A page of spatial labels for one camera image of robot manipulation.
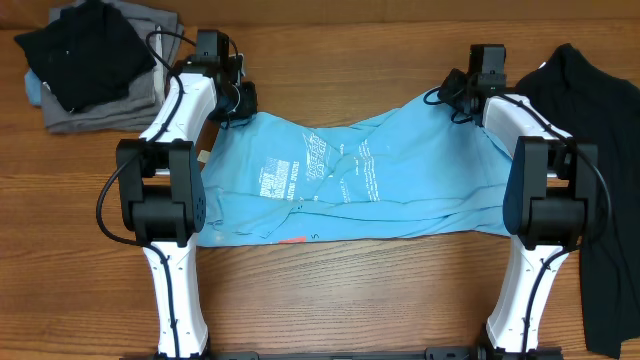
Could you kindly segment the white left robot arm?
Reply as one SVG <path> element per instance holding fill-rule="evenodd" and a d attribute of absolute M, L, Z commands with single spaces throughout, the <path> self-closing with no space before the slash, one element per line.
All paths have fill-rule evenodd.
<path fill-rule="evenodd" d="M 125 227 L 142 248 L 159 318 L 157 359 L 209 359 L 209 330 L 200 306 L 196 250 L 206 196 L 196 144 L 206 122 L 227 125 L 257 111 L 255 86 L 244 81 L 244 57 L 219 30 L 201 30 L 194 54 L 171 78 L 165 101 L 136 140 L 116 148 Z"/>

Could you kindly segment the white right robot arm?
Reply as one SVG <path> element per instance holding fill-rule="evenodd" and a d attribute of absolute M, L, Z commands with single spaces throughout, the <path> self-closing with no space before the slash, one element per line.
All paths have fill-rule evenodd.
<path fill-rule="evenodd" d="M 559 268 L 596 225 L 606 183 L 595 145 L 553 126 L 508 87 L 501 44 L 474 44 L 466 72 L 453 69 L 438 89 L 452 122 L 494 135 L 512 159 L 502 206 L 511 235 L 500 295 L 475 346 L 431 348 L 430 359 L 560 359 L 539 345 L 539 325 Z"/>

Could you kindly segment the light blue t-shirt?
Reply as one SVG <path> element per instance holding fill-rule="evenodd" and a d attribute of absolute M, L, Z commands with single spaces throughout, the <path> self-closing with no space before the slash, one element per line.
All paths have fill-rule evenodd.
<path fill-rule="evenodd" d="M 511 161 L 497 140 L 415 98 L 346 127 L 260 112 L 222 128 L 202 172 L 203 247 L 502 235 Z"/>

